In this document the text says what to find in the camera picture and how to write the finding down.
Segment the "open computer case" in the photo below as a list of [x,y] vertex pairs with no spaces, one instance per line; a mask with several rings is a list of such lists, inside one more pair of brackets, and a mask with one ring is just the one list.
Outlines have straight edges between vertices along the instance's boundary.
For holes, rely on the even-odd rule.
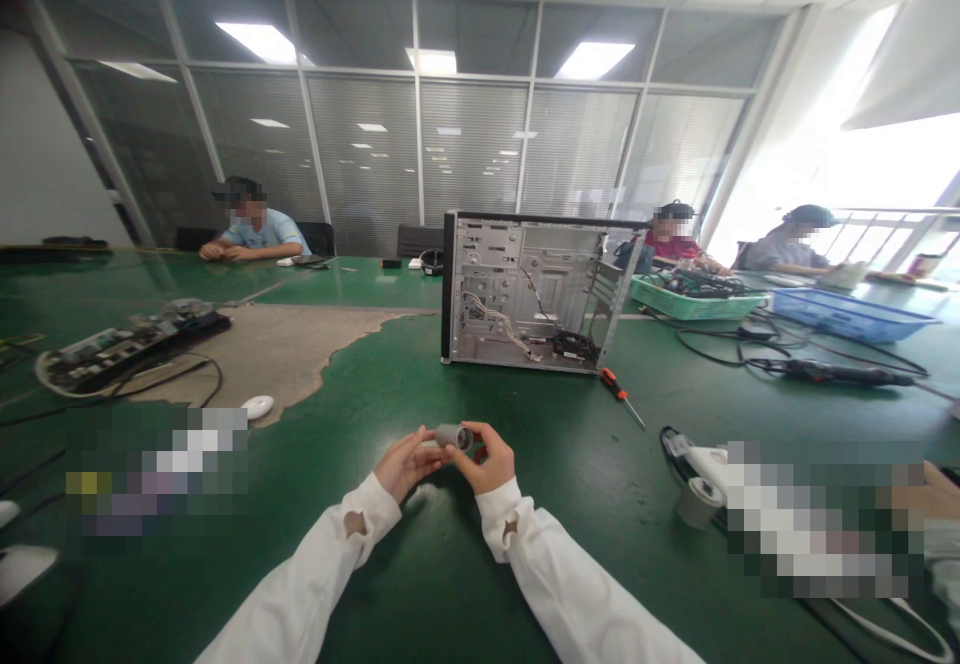
[[604,244],[647,227],[447,212],[441,361],[598,374],[643,248],[621,270],[603,261]]

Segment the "red shirt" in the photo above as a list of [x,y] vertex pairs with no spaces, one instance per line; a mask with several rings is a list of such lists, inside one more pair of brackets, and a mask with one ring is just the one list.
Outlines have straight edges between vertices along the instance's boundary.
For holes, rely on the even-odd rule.
[[652,231],[647,230],[643,243],[653,247],[653,255],[662,259],[696,259],[703,253],[703,249],[690,237],[670,237],[667,241],[657,239]]

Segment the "white mouse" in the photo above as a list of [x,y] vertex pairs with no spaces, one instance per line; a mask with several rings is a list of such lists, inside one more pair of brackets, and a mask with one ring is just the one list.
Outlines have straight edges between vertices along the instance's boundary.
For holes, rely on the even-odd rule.
[[247,421],[259,419],[273,409],[273,397],[269,397],[266,394],[254,397],[244,404],[242,408],[247,410]]

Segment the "glass partition wall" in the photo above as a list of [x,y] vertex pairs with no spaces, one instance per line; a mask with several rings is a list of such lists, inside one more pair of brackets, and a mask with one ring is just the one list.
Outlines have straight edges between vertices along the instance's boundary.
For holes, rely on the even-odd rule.
[[223,176],[393,256],[461,208],[709,203],[785,17],[513,0],[34,0],[161,246]]

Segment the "black chair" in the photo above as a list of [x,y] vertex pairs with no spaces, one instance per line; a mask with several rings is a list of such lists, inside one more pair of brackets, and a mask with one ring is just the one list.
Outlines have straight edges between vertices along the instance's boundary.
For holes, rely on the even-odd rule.
[[173,248],[180,251],[200,251],[207,242],[217,238],[220,232],[216,229],[201,229],[199,227],[179,227],[173,241]]
[[333,226],[326,222],[294,222],[303,234],[307,247],[318,256],[336,256],[333,241]]
[[401,224],[397,231],[397,257],[413,259],[428,249],[443,251],[441,227],[417,227]]
[[753,245],[753,242],[737,242],[737,258],[733,260],[733,266],[730,267],[736,271],[743,271],[743,263],[747,260],[747,252],[750,251],[750,247]]

